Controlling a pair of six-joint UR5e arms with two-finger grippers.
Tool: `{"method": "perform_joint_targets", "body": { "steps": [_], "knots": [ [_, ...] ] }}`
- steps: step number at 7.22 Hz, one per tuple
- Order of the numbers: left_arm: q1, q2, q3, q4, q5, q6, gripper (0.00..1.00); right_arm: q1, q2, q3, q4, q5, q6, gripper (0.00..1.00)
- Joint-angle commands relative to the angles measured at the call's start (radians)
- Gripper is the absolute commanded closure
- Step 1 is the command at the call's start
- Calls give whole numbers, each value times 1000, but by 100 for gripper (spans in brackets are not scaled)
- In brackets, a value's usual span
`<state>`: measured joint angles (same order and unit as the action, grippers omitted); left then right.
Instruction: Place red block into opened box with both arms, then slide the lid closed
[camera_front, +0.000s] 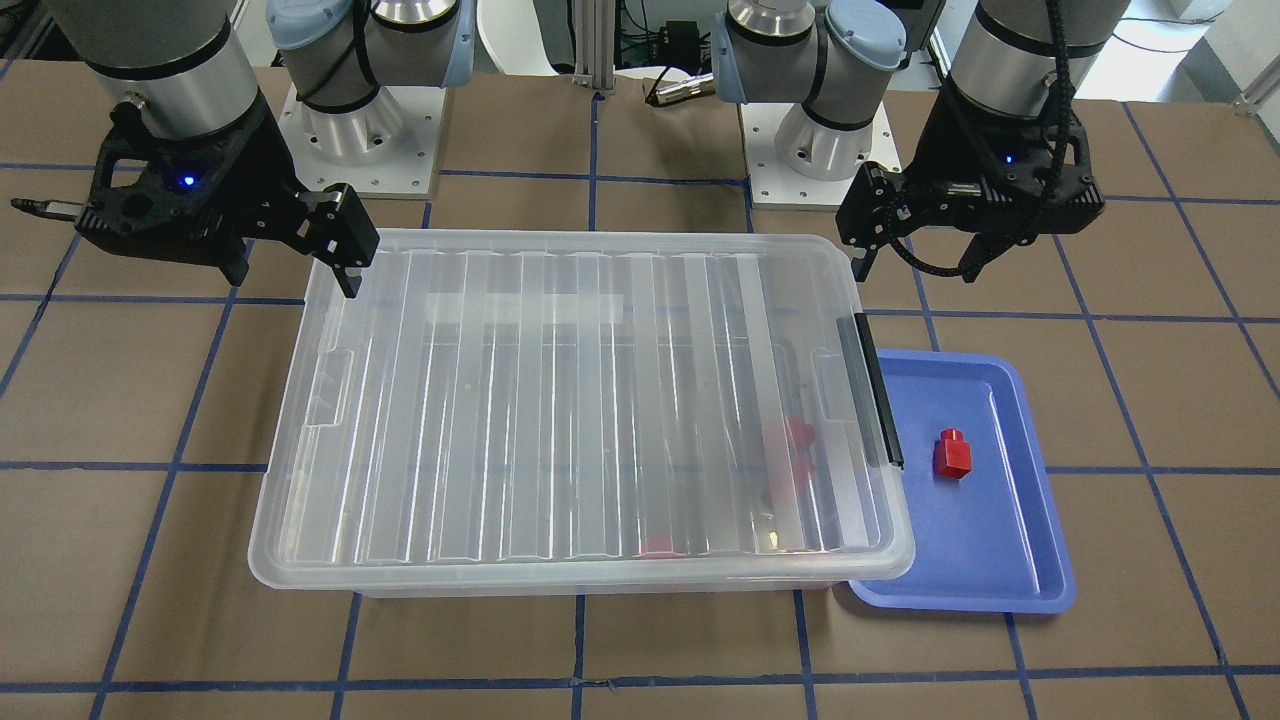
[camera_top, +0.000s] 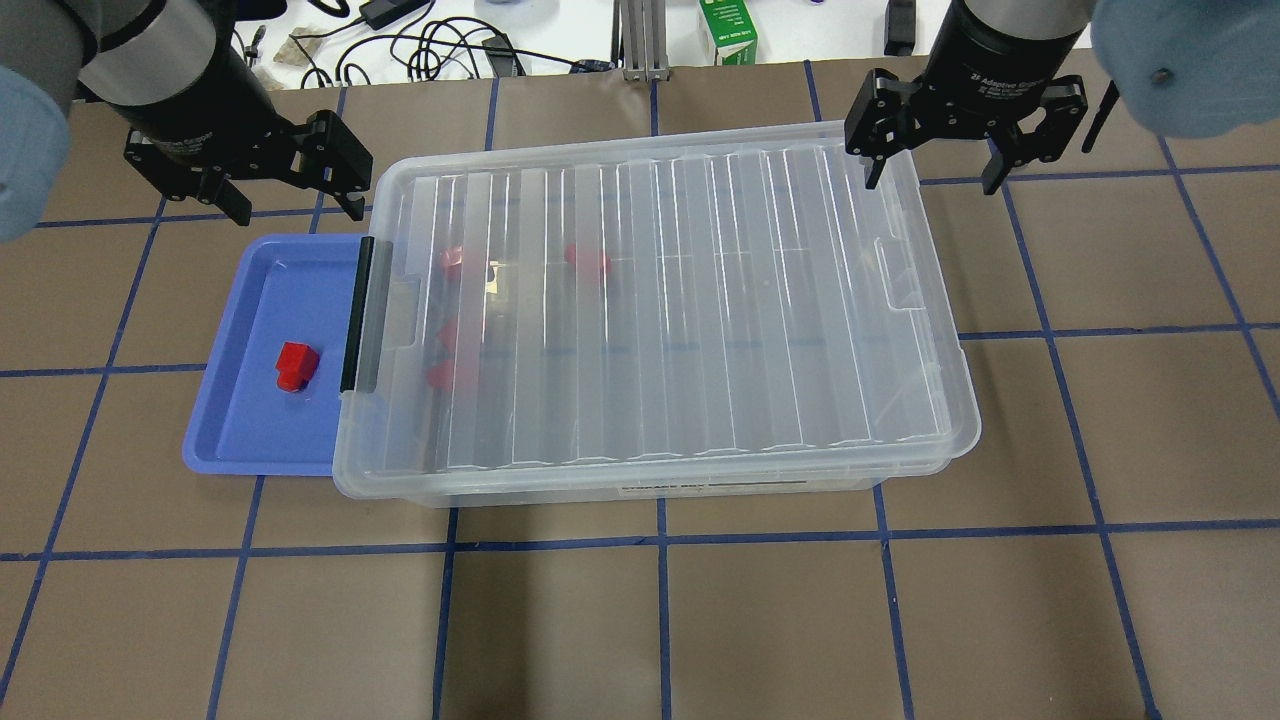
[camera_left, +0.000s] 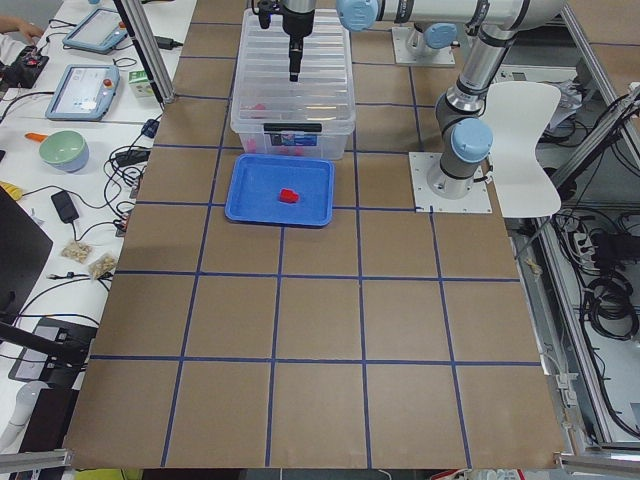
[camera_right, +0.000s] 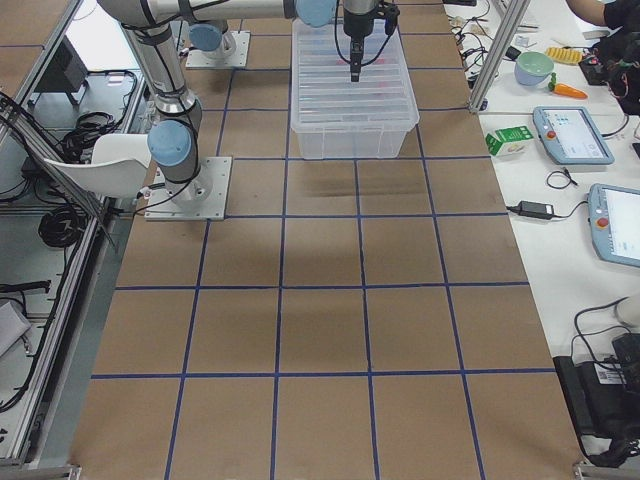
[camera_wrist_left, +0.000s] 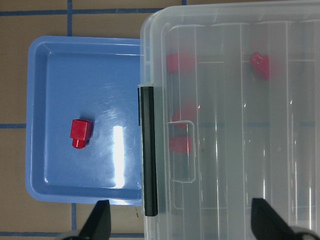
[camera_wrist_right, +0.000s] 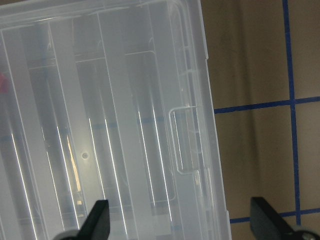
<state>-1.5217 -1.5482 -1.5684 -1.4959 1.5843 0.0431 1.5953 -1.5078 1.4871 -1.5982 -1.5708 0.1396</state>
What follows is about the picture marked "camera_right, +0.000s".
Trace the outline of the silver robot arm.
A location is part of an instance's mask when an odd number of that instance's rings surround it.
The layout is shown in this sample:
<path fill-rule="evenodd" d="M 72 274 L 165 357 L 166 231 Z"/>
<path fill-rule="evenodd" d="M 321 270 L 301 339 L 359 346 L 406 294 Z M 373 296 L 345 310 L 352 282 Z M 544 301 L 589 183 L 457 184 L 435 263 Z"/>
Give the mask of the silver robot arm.
<path fill-rule="evenodd" d="M 236 41 L 226 20 L 193 23 L 189 40 L 195 50 L 212 59 L 226 59 L 236 51 Z"/>
<path fill-rule="evenodd" d="M 177 165 L 194 164 L 192 172 L 183 179 L 169 184 L 179 199 L 182 193 L 199 179 L 200 161 L 197 155 L 197 137 L 200 126 L 201 105 L 195 93 L 185 83 L 178 53 L 174 45 L 170 23 L 185 21 L 196 29 L 190 36 L 193 46 L 203 51 L 216 52 L 222 48 L 229 20 L 285 18 L 302 20 L 306 25 L 320 28 L 338 22 L 343 14 L 343 31 L 350 39 L 348 57 L 342 57 L 350 68 L 353 83 L 367 63 L 363 60 L 365 39 L 371 35 L 374 22 L 385 23 L 385 34 L 391 37 L 398 25 L 399 8 L 386 1 L 101 1 L 101 8 L 120 23 L 134 56 L 142 67 L 145 79 L 153 91 L 155 106 L 162 123 L 170 121 L 173 129 L 186 134 L 189 150 Z"/>

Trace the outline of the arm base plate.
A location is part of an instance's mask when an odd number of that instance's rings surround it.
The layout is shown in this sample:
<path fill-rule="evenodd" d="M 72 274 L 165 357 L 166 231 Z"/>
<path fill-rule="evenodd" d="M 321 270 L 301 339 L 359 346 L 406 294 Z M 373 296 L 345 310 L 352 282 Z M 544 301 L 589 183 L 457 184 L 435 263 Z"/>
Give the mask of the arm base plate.
<path fill-rule="evenodd" d="M 226 213 L 231 157 L 206 157 L 200 160 L 200 171 L 182 190 L 167 183 L 159 167 L 155 168 L 154 183 L 164 183 L 149 197 L 151 206 L 143 211 L 149 221 L 223 220 Z"/>
<path fill-rule="evenodd" d="M 193 27 L 189 32 L 191 46 L 186 60 L 190 70 L 243 69 L 248 60 L 249 31 L 231 31 Z"/>

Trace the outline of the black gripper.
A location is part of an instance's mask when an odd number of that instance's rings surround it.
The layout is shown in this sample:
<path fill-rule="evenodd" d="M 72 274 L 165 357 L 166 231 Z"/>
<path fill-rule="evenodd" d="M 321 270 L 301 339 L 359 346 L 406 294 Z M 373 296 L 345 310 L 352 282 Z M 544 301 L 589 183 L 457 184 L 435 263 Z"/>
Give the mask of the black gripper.
<path fill-rule="evenodd" d="M 343 30 L 351 37 L 350 78 L 358 83 L 362 69 L 362 39 L 373 31 L 376 20 L 384 21 L 384 31 L 391 36 L 398 25 L 399 7 L 383 0 L 344 0 Z"/>

